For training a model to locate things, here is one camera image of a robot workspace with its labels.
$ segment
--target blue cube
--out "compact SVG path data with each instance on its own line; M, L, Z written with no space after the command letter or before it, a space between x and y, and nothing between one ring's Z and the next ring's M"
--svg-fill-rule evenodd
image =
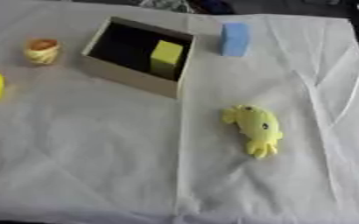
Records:
M249 44L248 30L246 24L224 24L221 36L222 55L242 57Z

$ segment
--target white tablecloth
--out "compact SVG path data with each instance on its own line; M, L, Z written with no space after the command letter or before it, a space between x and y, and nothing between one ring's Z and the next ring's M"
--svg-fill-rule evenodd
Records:
M112 15L200 36L179 102L83 72L82 47ZM242 58L217 52L228 21L250 27ZM61 41L56 65L24 61L34 37ZM0 73L0 219L359 223L359 48L347 20L0 0ZM276 113L276 157L243 153L220 121L237 103Z

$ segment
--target cardboard box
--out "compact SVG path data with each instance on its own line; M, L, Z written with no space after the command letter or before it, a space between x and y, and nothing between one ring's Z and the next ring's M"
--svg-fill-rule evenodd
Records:
M150 56L160 40L184 49L172 79L151 73ZM94 76L176 98L193 48L194 36L189 33L111 17L89 41L82 58L84 67Z

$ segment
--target foam block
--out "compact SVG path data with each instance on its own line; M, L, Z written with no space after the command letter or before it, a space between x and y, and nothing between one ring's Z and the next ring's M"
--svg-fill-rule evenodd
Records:
M241 23L223 25L221 48L223 56L242 57L249 44L248 26Z
M183 46L160 40L151 54L151 72L173 80Z

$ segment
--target small bowl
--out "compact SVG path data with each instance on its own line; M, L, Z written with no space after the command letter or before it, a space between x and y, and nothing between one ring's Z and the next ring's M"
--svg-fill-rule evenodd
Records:
M25 44L25 57L33 64L51 65L59 55L60 43L53 38L30 39Z

